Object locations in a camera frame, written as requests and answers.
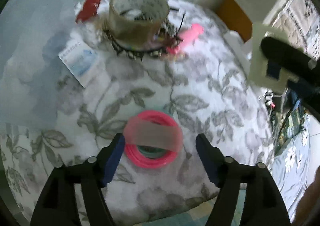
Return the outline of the cream hair clip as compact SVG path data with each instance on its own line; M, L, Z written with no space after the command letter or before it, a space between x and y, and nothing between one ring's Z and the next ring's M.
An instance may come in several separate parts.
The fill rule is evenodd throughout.
M280 46L272 43L278 40L289 44L284 31L255 22L252 26L252 57L249 66L248 80L258 87L284 93L289 80L298 81L298 76L280 66L275 59Z

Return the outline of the brown packing tape roll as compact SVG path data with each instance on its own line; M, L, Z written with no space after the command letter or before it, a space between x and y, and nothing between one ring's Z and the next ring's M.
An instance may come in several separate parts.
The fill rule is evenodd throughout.
M169 11L167 0L110 0L107 28L125 49L151 49Z

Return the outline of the small blue white box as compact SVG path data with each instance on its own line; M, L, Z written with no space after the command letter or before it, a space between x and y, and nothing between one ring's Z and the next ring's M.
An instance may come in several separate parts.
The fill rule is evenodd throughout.
M101 55L84 41L71 39L59 58L83 88L99 74L103 68Z

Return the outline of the floral white blanket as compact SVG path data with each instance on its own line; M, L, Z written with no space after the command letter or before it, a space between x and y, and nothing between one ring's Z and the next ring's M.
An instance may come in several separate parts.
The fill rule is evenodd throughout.
M200 133L242 164L272 164L266 109L222 38L218 18L187 2L169 4L180 9L170 13L174 24L204 27L185 57L131 60L116 55L109 44L99 43L89 23L72 30L67 43L84 41L101 55L103 68L83 88L62 62L55 125L35 128L1 121L5 174L26 220L56 165L80 164L96 155L131 116L145 110L164 111L175 119L183 131L183 149L171 164L155 170L137 167L122 156L113 181L103 189L118 225L170 217L217 194L197 155L195 138Z

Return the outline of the pink plastic clip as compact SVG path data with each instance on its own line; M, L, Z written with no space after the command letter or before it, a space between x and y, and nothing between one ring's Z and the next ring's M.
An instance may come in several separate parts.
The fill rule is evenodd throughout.
M169 54L177 54L182 52L185 47L191 45L198 37L204 33L204 28L198 24L194 23L189 29L186 29L178 33L179 43L174 47L167 47L166 52Z

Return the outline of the white power strip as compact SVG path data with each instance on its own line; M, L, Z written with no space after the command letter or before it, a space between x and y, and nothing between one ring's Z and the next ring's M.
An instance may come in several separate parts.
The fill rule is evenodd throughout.
M228 45L232 48L237 56L242 56L247 60L252 57L252 39L244 42L240 34L234 30L227 31L223 38L226 40Z

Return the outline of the orange wooden bed frame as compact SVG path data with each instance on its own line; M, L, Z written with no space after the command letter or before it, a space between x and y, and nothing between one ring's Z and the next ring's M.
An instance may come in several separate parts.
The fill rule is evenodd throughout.
M215 12L228 29L236 31L244 42L252 37L252 21L235 0L224 0Z

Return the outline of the beige quilted bedspread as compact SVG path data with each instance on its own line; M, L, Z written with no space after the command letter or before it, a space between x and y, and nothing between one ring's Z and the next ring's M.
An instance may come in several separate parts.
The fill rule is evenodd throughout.
M311 0L288 0L272 22L292 46L319 60L319 13Z

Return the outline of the clear plastic storage bin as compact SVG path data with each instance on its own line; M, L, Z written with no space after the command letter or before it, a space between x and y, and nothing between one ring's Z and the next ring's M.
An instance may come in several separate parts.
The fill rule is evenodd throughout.
M56 122L57 81L75 25L73 0L9 0L1 12L1 121Z

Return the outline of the red hair claw clip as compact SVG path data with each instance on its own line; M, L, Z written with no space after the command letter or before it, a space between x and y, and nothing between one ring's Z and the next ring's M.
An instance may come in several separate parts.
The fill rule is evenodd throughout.
M101 0L85 0L82 9L77 14L75 22L85 22L97 15L97 10L100 6Z

